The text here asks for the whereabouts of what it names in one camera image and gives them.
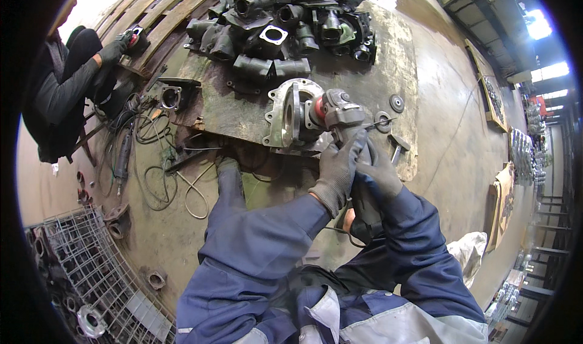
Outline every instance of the wooden pallet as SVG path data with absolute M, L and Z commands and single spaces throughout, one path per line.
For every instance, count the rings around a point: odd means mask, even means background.
M 508 162 L 496 175 L 496 180 L 490 186 L 490 194 L 495 196 L 496 201 L 493 204 L 492 228 L 485 252 L 495 249 L 500 244 L 512 216 L 511 210 L 506 216 L 503 214 L 506 200 L 511 205 L 514 204 L 514 164 L 512 162 Z
M 97 34 L 107 44 L 117 34 L 135 24 L 148 34 L 150 46 L 135 59 L 124 57 L 121 66 L 145 79 L 164 61 L 179 41 L 186 35 L 189 19 L 200 18 L 218 0 L 119 0 L 99 22 Z
M 506 113 L 504 112 L 504 105 L 501 105 L 501 112 L 502 112 L 502 116 L 503 119 L 500 119 L 498 117 L 498 115 L 496 114 L 496 112 L 494 111 L 494 105 L 492 103 L 492 100 L 490 99 L 490 96 L 488 95 L 488 91 L 486 89 L 486 78 L 489 79 L 489 81 L 491 82 L 491 84 L 494 86 L 496 93 L 498 93 L 500 96 L 502 95 L 502 92 L 500 90 L 500 86 L 498 85 L 498 81 L 496 80 L 496 77 L 494 76 L 494 71 L 492 70 L 492 67 L 490 66 L 490 64 L 488 62 L 486 62 L 485 58 L 482 56 L 482 54 L 480 54 L 480 52 L 477 50 L 477 48 L 475 46 L 473 46 L 473 44 L 470 42 L 470 40 L 466 39 L 466 49 L 468 49 L 470 51 L 470 53 L 472 54 L 472 59 L 477 67 L 477 74 L 476 77 L 477 79 L 480 80 L 480 83 L 482 84 L 482 88 L 483 88 L 483 95 L 486 98 L 486 121 L 491 121 L 493 122 L 495 125 L 497 125 L 500 129 L 502 129 L 505 133 L 508 132 L 508 124 L 507 124 L 507 118 L 506 118 Z

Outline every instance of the worker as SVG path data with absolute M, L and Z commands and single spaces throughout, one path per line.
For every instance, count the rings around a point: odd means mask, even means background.
M 85 98 L 89 98 L 109 118 L 115 117 L 133 84 L 124 83 L 113 91 L 116 78 L 107 74 L 96 83 L 102 67 L 116 64 L 124 41 L 101 45 L 97 33 L 77 27 L 64 45 L 57 27 L 65 23 L 77 0 L 69 1 L 50 29 L 33 71 L 22 110 L 23 120 L 38 145 L 39 159 L 56 163 L 70 156 L 84 127 Z
M 219 200 L 177 304 L 177 343 L 487 343 L 437 209 L 403 186 L 385 152 L 375 167 L 357 163 L 366 140 L 361 130 L 340 150 L 331 144 L 309 194 L 252 211 L 237 162 L 217 158 Z M 375 196 L 383 231 L 334 272 L 296 269 L 354 178 Z

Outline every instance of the steel beam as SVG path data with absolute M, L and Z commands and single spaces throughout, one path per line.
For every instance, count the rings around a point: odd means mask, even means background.
M 532 254 L 547 254 L 551 256 L 566 256 L 569 254 L 568 250 L 553 249 L 553 248 L 543 248 L 542 246 L 535 247 Z

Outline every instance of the white cloth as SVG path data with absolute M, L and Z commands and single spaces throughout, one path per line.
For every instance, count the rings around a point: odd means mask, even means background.
M 472 286 L 474 277 L 482 266 L 482 255 L 486 248 L 488 235 L 485 232 L 469 232 L 460 240 L 447 245 L 447 251 L 453 255 L 462 266 L 463 284 Z

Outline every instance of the black work glove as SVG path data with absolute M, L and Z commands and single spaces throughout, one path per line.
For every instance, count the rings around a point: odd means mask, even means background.
M 320 178 L 308 191 L 315 194 L 330 213 L 338 215 L 350 195 L 356 167 L 356 158 L 366 145 L 368 133 L 362 129 L 340 150 L 334 143 L 320 157 Z
M 376 186 L 371 186 L 370 183 L 367 184 L 371 188 L 372 193 L 380 199 L 380 201 L 377 202 L 379 204 L 387 204 L 393 200 L 393 198 L 397 197 L 403 188 L 403 182 L 399 179 L 397 170 L 390 162 L 387 152 L 377 147 L 374 142 L 373 145 L 378 154 L 377 165 L 372 166 L 357 163 L 356 173 L 358 174 L 358 178 L 362 178 L 365 181 L 372 180 L 375 182 Z
M 117 64 L 127 48 L 127 43 L 123 40 L 115 40 L 107 44 L 103 49 L 97 52 L 101 57 L 101 66 Z

